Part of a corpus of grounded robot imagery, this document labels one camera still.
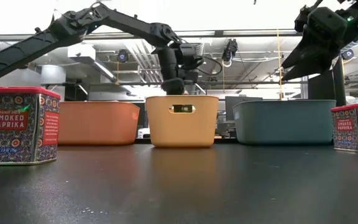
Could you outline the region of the dark background monitor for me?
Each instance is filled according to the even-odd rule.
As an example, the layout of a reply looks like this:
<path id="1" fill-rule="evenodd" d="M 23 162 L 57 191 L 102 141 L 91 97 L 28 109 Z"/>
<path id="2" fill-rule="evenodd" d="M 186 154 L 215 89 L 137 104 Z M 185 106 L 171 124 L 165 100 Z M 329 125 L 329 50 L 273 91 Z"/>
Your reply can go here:
<path id="1" fill-rule="evenodd" d="M 260 100 L 263 100 L 263 98 L 248 97 L 248 96 L 226 96 L 225 97 L 226 119 L 229 121 L 234 121 L 233 107 L 235 105 L 246 101 L 260 101 Z"/>

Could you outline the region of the black computer monitor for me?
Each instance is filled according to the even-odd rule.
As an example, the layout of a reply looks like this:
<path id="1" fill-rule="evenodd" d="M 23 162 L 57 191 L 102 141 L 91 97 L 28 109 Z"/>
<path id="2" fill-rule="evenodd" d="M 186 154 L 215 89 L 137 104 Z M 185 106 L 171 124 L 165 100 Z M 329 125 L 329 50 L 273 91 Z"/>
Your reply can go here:
<path id="1" fill-rule="evenodd" d="M 334 100 L 334 79 L 331 70 L 326 70 L 313 78 L 308 79 L 309 100 Z"/>

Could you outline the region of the orange plastic bin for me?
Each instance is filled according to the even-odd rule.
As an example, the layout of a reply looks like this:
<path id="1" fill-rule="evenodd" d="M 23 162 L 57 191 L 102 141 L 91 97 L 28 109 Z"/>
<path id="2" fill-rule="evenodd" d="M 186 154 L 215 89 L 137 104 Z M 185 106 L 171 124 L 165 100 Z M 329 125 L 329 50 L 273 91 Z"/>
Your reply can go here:
<path id="1" fill-rule="evenodd" d="M 60 103 L 59 145 L 126 145 L 135 141 L 140 108 L 120 101 Z"/>

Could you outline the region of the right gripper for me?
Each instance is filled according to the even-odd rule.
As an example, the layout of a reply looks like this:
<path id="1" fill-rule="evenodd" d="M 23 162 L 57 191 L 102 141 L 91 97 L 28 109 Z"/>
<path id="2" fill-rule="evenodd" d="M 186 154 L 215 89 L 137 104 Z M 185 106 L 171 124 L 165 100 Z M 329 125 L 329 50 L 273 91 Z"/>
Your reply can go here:
<path id="1" fill-rule="evenodd" d="M 294 29 L 302 34 L 299 44 L 282 63 L 291 68 L 283 80 L 322 73 L 331 68 L 325 49 L 337 51 L 353 41 L 353 7 L 331 10 L 328 7 L 303 6 Z"/>

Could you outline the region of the blue-grey plastic bin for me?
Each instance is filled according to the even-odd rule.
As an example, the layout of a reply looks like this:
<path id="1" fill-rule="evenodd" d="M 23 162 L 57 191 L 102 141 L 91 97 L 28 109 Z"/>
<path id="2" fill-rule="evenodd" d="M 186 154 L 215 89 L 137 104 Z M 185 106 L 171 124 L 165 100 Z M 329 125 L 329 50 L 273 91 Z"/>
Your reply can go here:
<path id="1" fill-rule="evenodd" d="M 249 145 L 329 144 L 334 100 L 245 101 L 233 107 L 237 140 Z"/>

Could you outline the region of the yellow plastic bin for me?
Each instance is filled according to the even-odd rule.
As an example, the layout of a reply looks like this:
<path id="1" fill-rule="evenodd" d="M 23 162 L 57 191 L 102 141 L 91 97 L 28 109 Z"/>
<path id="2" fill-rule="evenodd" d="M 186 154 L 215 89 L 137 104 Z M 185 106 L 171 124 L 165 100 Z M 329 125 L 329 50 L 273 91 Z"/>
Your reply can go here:
<path id="1" fill-rule="evenodd" d="M 211 95 L 151 96 L 145 101 L 155 147 L 210 147 L 214 143 L 219 98 Z M 174 113 L 192 105 L 192 113 Z"/>

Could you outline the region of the hanging black ceiling device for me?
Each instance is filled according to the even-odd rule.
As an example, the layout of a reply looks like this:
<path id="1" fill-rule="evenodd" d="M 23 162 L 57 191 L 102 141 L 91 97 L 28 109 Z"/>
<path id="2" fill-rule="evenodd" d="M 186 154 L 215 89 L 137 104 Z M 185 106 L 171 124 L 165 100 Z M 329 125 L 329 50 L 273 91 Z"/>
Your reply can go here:
<path id="1" fill-rule="evenodd" d="M 222 63 L 223 67 L 230 67 L 233 58 L 236 56 L 238 44 L 236 39 L 229 39 L 226 48 L 223 50 Z"/>

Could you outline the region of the red block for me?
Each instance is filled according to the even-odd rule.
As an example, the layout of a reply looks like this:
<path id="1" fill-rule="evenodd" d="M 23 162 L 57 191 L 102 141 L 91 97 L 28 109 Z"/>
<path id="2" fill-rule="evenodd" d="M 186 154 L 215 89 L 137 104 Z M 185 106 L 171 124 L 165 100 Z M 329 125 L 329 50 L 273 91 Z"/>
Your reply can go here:
<path id="1" fill-rule="evenodd" d="M 358 104 L 331 109 L 335 150 L 358 152 Z"/>

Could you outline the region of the smoked paprika tin red lid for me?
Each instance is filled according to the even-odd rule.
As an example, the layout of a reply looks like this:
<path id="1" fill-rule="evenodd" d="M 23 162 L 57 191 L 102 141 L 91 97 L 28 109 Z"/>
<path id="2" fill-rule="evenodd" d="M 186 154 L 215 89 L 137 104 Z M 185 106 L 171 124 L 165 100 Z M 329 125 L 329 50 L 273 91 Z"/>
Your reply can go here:
<path id="1" fill-rule="evenodd" d="M 42 87 L 0 87 L 0 165 L 57 159 L 60 95 Z"/>

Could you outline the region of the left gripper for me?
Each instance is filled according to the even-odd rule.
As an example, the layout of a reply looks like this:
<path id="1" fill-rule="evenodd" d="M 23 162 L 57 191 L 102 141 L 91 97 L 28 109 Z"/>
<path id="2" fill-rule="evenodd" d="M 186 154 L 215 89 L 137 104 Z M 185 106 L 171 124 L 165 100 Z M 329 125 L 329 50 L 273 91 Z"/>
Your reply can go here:
<path id="1" fill-rule="evenodd" d="M 158 56 L 163 79 L 161 87 L 167 95 L 182 95 L 185 92 L 184 81 L 179 76 L 177 61 L 177 51 L 179 49 L 180 44 L 173 43 L 163 47 L 156 47 L 152 52 L 152 54 L 157 54 Z"/>

